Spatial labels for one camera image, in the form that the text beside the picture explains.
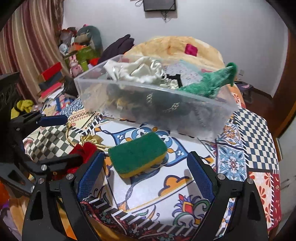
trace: white wall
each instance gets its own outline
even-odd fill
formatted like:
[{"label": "white wall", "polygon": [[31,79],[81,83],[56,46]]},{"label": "white wall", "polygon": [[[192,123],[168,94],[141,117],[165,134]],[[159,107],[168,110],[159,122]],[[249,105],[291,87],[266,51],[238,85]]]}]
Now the white wall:
[{"label": "white wall", "polygon": [[154,36],[192,36],[217,48],[225,63],[235,62],[245,82],[274,94],[286,59],[287,27],[265,0],[177,0],[177,15],[165,23],[160,13],[145,14],[135,1],[65,0],[63,27],[96,26],[104,48],[126,34],[135,44]]},{"label": "white wall", "polygon": [[292,210],[296,206],[296,118],[289,125],[284,134],[279,138],[281,154],[283,159],[279,163],[281,188],[291,184],[281,190],[281,210],[282,220],[280,228],[287,220]]}]

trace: blue gripper pad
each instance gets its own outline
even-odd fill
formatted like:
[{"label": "blue gripper pad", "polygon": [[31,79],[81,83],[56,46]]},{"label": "blue gripper pad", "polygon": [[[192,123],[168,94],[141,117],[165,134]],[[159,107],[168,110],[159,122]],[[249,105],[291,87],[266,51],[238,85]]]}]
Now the blue gripper pad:
[{"label": "blue gripper pad", "polygon": [[104,153],[100,152],[79,182],[77,199],[81,202],[89,196],[95,181],[97,180],[104,164]]},{"label": "blue gripper pad", "polygon": [[68,117],[65,115],[42,116],[37,121],[37,125],[42,127],[60,126],[60,125],[65,125],[67,122],[68,122]]},{"label": "blue gripper pad", "polygon": [[200,165],[200,163],[197,161],[197,158],[201,160],[201,158],[195,153],[195,152],[190,152],[187,155],[187,166],[203,196],[203,198],[206,198],[209,200],[209,202],[212,202],[215,198],[213,194],[213,184],[208,175],[205,173],[204,169]]}]

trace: gold ribbon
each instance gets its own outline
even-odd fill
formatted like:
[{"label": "gold ribbon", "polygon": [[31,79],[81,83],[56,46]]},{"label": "gold ribbon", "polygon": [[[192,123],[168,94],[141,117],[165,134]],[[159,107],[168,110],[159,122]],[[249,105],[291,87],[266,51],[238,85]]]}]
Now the gold ribbon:
[{"label": "gold ribbon", "polygon": [[[76,146],[76,144],[74,144],[70,139],[69,139],[69,130],[72,127],[72,124],[70,122],[67,122],[66,124],[67,130],[66,130],[66,139],[67,141],[72,145],[72,146]],[[91,135],[90,133],[86,136],[81,136],[80,137],[80,142],[79,145],[83,146],[86,142],[90,142],[92,144],[94,144],[98,150],[101,151],[108,151],[109,148],[111,148],[112,146],[106,146],[103,145],[102,142],[104,141],[104,139],[98,135]]]}]

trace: metal screw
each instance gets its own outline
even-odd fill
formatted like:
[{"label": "metal screw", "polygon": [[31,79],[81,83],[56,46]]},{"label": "metal screw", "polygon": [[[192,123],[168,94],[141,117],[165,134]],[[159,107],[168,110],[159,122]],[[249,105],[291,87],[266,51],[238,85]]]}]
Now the metal screw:
[{"label": "metal screw", "polygon": [[219,173],[219,174],[218,174],[218,178],[219,178],[220,180],[224,180],[224,179],[225,179],[225,175],[222,174],[222,173]]},{"label": "metal screw", "polygon": [[43,183],[43,182],[44,182],[44,178],[39,178],[39,179],[38,179],[38,183],[39,183],[39,184],[41,184],[41,183]]},{"label": "metal screw", "polygon": [[72,173],[67,174],[66,178],[68,180],[71,180],[74,177],[74,175]]},{"label": "metal screw", "polygon": [[254,183],[253,179],[251,179],[251,178],[248,178],[248,179],[247,179],[247,182],[248,182],[249,184],[253,184],[253,183]]},{"label": "metal screw", "polygon": [[41,166],[41,170],[42,170],[42,171],[46,171],[46,170],[47,170],[47,165],[43,164],[43,165]]}]

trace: striped curtain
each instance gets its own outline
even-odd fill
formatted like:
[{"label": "striped curtain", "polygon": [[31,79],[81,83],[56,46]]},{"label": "striped curtain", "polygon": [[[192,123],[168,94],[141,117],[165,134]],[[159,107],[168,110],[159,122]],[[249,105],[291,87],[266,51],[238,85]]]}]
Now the striped curtain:
[{"label": "striped curtain", "polygon": [[0,32],[0,74],[20,72],[17,85],[24,99],[36,101],[37,78],[57,62],[69,75],[58,49],[64,0],[26,0]]}]

